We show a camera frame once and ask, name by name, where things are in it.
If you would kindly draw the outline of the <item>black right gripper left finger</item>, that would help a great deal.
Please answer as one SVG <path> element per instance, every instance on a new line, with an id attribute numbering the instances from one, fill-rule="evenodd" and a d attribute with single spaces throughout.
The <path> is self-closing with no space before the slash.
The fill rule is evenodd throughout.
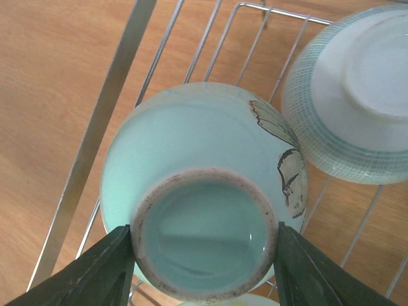
<path id="1" fill-rule="evenodd" d="M 127 305 L 135 257 L 129 225 L 118 226 L 60 272 L 8 305 Z"/>

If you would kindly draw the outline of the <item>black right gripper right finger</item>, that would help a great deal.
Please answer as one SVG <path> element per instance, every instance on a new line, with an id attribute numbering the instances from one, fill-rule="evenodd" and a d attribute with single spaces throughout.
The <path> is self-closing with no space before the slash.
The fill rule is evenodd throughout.
<path id="1" fill-rule="evenodd" d="M 347 273 L 306 238 L 279 223 L 273 263 L 281 305 L 394 305 Z"/>

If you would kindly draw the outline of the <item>yellow blue patterned bowl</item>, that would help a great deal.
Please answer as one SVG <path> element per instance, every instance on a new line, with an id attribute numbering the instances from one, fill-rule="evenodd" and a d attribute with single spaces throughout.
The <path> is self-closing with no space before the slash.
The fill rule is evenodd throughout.
<path id="1" fill-rule="evenodd" d="M 280 303 L 264 296 L 246 293 L 237 298 L 225 300 L 222 302 L 182 302 L 178 306 L 280 306 Z"/>

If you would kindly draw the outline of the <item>pale green bowl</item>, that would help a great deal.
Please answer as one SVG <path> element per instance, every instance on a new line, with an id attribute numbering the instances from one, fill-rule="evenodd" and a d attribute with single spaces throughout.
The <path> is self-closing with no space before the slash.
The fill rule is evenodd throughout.
<path id="1" fill-rule="evenodd" d="M 273 276 L 278 224 L 300 230 L 308 195 L 300 144 L 279 111 L 234 85 L 193 82 L 126 117 L 99 200 L 107 231 L 130 227 L 137 277 L 215 303 Z"/>

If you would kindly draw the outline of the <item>green ring patterned bowl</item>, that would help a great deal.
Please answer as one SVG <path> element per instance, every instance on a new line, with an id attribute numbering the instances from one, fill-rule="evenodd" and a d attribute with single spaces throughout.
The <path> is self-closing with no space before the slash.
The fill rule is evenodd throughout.
<path id="1" fill-rule="evenodd" d="M 359 184 L 407 180 L 407 6 L 326 26 L 292 64 L 281 106 L 321 171 Z"/>

